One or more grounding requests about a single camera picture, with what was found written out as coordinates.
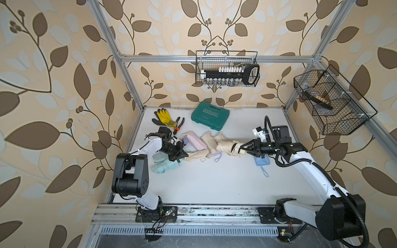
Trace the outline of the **mint green umbrella sleeve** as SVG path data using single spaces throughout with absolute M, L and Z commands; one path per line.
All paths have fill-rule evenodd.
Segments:
M 158 153 L 153 155 L 153 160 L 154 160 L 154 163 L 156 163 L 156 164 L 157 163 L 161 163 L 161 162 L 163 162 L 165 160 L 168 160 L 168 159 L 169 159 L 169 156 L 167 154 L 163 153 L 163 152 L 158 152 Z

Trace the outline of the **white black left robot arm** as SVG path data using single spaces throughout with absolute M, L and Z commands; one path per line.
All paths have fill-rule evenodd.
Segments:
M 149 189 L 148 159 L 157 152 L 165 153 L 170 161 L 185 159 L 184 143 L 168 132 L 150 133 L 144 144 L 129 153 L 117 155 L 111 189 L 123 199 L 133 199 L 146 210 L 155 211 L 160 196 Z

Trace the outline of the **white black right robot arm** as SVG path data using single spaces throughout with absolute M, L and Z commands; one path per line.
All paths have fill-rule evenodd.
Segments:
M 240 146 L 256 158 L 273 155 L 278 167 L 297 169 L 321 200 L 320 206 L 300 203 L 287 197 L 276 201 L 273 216 L 275 221 L 286 223 L 300 220 L 305 226 L 316 228 L 329 241 L 337 240 L 347 248 L 353 244 L 350 237 L 362 237 L 360 248 L 370 245 L 369 232 L 365 224 L 366 202 L 358 194 L 350 194 L 312 158 L 301 143 L 294 143 L 287 126 L 270 129 L 255 129 L 256 139 Z

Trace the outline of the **cream bare umbrella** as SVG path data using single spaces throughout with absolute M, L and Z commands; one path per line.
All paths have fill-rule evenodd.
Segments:
M 227 153 L 229 155 L 241 155 L 240 154 L 240 146 L 243 143 L 238 141 L 229 141 L 229 142 L 221 142 L 217 146 L 217 150 Z

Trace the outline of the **pink sleeved umbrella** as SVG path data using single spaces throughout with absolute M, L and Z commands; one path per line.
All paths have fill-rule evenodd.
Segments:
M 186 138 L 191 146 L 196 151 L 206 150 L 208 146 L 199 138 L 194 132 L 189 131 L 183 134 L 183 138 Z

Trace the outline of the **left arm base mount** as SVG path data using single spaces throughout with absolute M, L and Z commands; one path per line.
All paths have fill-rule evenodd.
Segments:
M 164 206 L 160 204 L 156 210 L 148 210 L 142 206 L 136 208 L 135 221 L 137 223 L 155 223 L 156 221 L 165 221 L 175 223 L 178 216 L 178 207 Z

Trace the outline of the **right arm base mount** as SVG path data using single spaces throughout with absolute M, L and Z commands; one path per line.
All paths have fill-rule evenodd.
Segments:
M 295 198 L 282 198 L 276 201 L 274 206 L 258 207 L 260 222 L 262 224 L 302 224 L 298 219 L 289 217 L 284 209 L 284 203 L 296 200 Z

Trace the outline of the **cream umbrella sleeve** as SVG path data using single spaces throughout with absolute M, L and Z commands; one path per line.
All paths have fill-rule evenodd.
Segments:
M 201 151 L 195 151 L 192 153 L 188 153 L 188 156 L 185 158 L 185 160 L 188 162 L 192 162 L 192 161 L 196 161 L 196 160 L 200 160 L 200 161 L 204 162 L 207 159 L 208 155 L 209 155 L 208 149 L 201 150 Z

